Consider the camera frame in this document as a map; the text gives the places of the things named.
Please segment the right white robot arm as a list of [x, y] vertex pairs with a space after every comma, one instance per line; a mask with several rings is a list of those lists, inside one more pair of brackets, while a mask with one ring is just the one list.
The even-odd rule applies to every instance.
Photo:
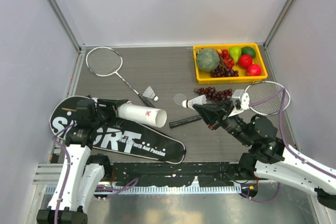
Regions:
[[278, 138], [277, 128], [267, 117], [255, 115], [246, 123], [234, 114], [234, 104], [229, 101], [197, 104], [193, 108], [209, 129], [221, 127], [249, 147], [239, 160], [240, 177], [277, 181], [313, 195], [323, 206], [335, 209], [335, 169], [305, 156]]

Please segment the white shuttlecock tube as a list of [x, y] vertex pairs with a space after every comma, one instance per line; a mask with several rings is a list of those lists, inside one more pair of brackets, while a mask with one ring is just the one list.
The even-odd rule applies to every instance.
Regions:
[[151, 127], [162, 128], [166, 124], [167, 113], [165, 110], [147, 106], [135, 105], [131, 101], [115, 108], [117, 117]]

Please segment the clear plastic tube lid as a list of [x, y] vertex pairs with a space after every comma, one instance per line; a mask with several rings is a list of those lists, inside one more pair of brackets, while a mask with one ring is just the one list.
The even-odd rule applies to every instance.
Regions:
[[186, 96], [184, 94], [178, 93], [173, 98], [174, 103], [177, 105], [182, 105], [183, 101], [186, 100]]

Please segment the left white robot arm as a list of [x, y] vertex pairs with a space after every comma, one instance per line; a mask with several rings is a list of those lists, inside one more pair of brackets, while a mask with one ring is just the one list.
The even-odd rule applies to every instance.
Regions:
[[[92, 155], [96, 131], [115, 122], [118, 108], [127, 100], [94, 99], [73, 96], [63, 100], [53, 116], [70, 117], [67, 126], [58, 129], [53, 139], [65, 153], [56, 190], [46, 210], [39, 210], [38, 223], [87, 223], [87, 208], [99, 181], [112, 176], [109, 158]], [[60, 144], [57, 138], [65, 140]]]

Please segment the black racket bag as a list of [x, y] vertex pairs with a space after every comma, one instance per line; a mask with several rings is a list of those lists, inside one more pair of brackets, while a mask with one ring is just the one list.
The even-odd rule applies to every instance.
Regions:
[[[52, 112], [49, 125], [54, 134], [73, 124], [77, 103], [88, 97], [71, 96], [61, 101]], [[186, 154], [185, 145], [144, 124], [117, 119], [96, 129], [93, 148], [119, 154], [179, 164]]]

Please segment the white feather shuttlecock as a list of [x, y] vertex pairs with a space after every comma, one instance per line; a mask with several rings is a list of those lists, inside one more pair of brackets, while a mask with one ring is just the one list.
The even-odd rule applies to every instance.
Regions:
[[148, 86], [144, 92], [142, 93], [142, 95], [145, 97], [145, 98], [149, 98], [149, 99], [152, 99], [153, 101], [158, 101], [159, 100], [159, 97], [155, 94], [154, 90], [152, 89], [151, 86]]

